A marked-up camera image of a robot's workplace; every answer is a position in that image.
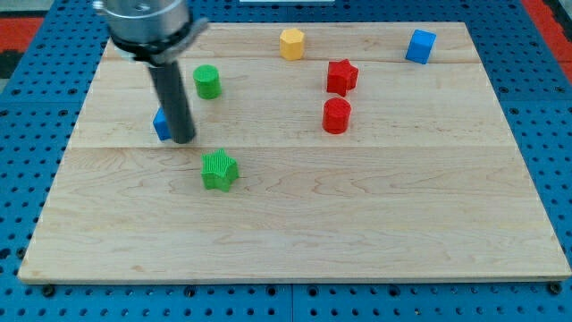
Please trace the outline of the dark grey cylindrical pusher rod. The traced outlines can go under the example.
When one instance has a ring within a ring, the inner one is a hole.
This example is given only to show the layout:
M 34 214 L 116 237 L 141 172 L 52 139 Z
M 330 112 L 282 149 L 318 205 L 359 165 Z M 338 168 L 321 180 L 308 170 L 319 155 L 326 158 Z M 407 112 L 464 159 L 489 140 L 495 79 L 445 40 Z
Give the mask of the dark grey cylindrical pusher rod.
M 186 89 L 177 62 L 148 69 L 160 107 L 164 110 L 171 140 L 178 144 L 192 141 L 196 135 Z

